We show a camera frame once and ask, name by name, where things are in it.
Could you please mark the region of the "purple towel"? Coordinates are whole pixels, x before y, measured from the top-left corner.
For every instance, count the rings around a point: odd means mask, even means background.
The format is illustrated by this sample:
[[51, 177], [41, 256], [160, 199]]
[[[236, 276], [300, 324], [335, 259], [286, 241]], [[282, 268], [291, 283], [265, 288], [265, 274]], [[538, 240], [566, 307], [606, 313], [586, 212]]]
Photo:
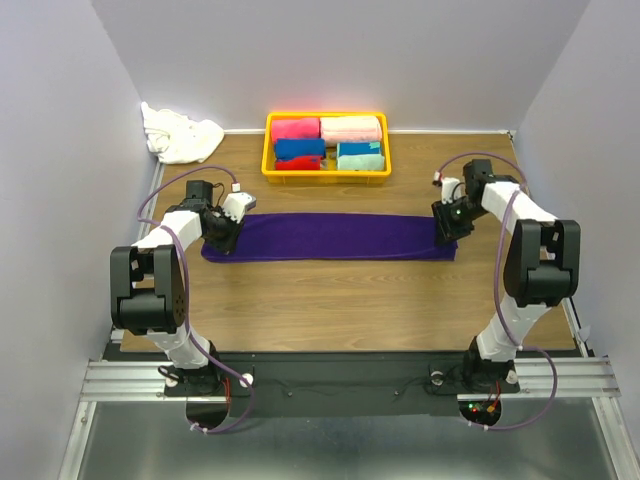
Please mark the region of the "purple towel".
[[245, 217], [229, 255], [203, 245], [213, 263], [293, 260], [452, 261], [455, 242], [436, 244], [432, 217], [356, 213], [269, 213]]

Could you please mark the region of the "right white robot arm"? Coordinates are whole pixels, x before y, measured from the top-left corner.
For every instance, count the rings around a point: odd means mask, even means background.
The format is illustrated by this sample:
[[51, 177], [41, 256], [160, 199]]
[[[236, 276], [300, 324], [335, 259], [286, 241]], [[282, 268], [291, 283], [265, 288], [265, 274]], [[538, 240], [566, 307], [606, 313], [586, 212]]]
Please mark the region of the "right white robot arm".
[[514, 360], [537, 321], [578, 288], [581, 227], [538, 206], [525, 185], [494, 172], [490, 159], [473, 159], [462, 179], [436, 170], [440, 198], [432, 205], [435, 242], [448, 245], [469, 236], [487, 214], [501, 224], [494, 264], [495, 313], [464, 353], [464, 387], [517, 382]]

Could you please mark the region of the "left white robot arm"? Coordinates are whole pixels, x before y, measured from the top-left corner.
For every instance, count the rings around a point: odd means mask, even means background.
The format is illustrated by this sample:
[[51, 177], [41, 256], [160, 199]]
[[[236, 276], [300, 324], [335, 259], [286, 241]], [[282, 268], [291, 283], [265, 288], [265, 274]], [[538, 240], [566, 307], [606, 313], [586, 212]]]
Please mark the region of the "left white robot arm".
[[112, 323], [165, 353], [170, 364], [159, 373], [167, 396], [210, 396], [224, 388], [215, 346], [189, 325], [189, 280], [181, 255], [198, 240], [232, 254], [255, 198], [234, 190], [219, 205], [213, 202], [216, 187], [188, 181], [185, 198], [169, 207], [154, 229], [110, 254]]

